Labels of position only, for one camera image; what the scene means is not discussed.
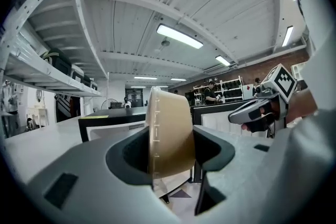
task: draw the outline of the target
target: brick wall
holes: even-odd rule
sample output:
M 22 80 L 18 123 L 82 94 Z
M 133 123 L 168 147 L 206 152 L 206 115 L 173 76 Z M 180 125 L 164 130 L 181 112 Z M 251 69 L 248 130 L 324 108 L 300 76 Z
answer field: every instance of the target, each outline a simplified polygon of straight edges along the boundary
M 292 65 L 308 61 L 308 59 L 309 56 L 307 54 L 307 51 L 305 49 L 302 49 L 276 58 L 272 58 L 270 60 L 258 63 L 253 66 L 248 66 L 230 71 L 228 73 L 220 74 L 217 75 L 216 77 L 218 78 L 218 81 L 219 80 L 227 81 L 237 79 L 238 76 L 241 76 L 243 78 L 244 84 L 253 84 L 255 78 L 259 78 L 262 81 L 267 76 L 268 72 L 274 66 L 280 63 L 283 64 L 284 67 L 286 67 L 287 70 L 291 72 L 290 67 Z M 192 91 L 195 85 L 205 85 L 204 80 L 198 80 L 190 84 L 170 89 L 169 91 L 174 92 L 174 90 L 178 90 L 180 95 L 184 95 L 185 92 Z

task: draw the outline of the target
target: floor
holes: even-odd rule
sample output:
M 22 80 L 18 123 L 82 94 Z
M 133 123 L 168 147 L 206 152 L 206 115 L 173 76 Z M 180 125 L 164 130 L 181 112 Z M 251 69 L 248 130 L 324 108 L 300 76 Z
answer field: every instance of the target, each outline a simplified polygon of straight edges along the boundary
M 194 218 L 197 199 L 200 194 L 200 183 L 185 183 L 180 188 L 171 192 L 167 207 L 175 213 L 183 223 L 190 222 Z

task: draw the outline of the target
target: white ceiling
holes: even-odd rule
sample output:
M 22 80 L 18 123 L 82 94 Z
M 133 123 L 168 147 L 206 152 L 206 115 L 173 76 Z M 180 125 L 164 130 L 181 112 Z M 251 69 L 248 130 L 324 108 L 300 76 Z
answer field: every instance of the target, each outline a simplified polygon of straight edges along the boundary
M 218 65 L 218 55 L 238 63 L 271 54 L 288 26 L 294 26 L 289 43 L 299 40 L 305 29 L 292 0 L 82 1 L 89 35 L 105 71 L 128 84 L 135 84 L 138 74 L 157 76 L 158 84 L 172 85 L 172 77 L 192 78 Z M 49 47 L 63 49 L 89 76 L 103 77 L 83 45 L 88 41 L 74 0 L 44 0 L 28 21 Z M 164 37 L 156 33 L 160 23 L 195 36 L 204 46 L 197 50 L 168 39 L 170 45 L 163 47 Z

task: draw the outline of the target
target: ceiling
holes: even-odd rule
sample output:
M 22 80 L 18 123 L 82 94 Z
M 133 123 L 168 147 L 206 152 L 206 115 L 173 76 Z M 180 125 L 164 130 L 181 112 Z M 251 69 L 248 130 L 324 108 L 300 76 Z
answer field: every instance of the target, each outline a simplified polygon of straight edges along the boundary
M 232 64 L 264 57 L 281 47 L 288 26 L 294 26 L 289 43 L 298 41 L 306 27 L 292 0 L 80 0 L 80 4 L 44 0 L 28 23 L 47 46 L 64 50 L 85 73 L 101 78 L 104 72 L 87 46 L 92 43 L 105 72 L 128 84 L 137 83 L 135 74 L 158 77 L 156 82 L 142 81 L 149 85 L 199 78 L 219 64 L 218 55 Z M 204 46 L 195 49 L 173 39 L 162 46 L 164 37 L 156 33 L 160 23 Z

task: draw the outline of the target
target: tape roll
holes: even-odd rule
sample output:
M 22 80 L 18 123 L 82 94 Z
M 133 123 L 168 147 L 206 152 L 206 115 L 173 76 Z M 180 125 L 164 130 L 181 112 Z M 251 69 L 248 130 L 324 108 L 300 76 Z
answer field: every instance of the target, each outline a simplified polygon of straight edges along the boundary
M 146 123 L 150 127 L 149 173 L 175 175 L 195 164 L 195 144 L 186 97 L 152 87 Z

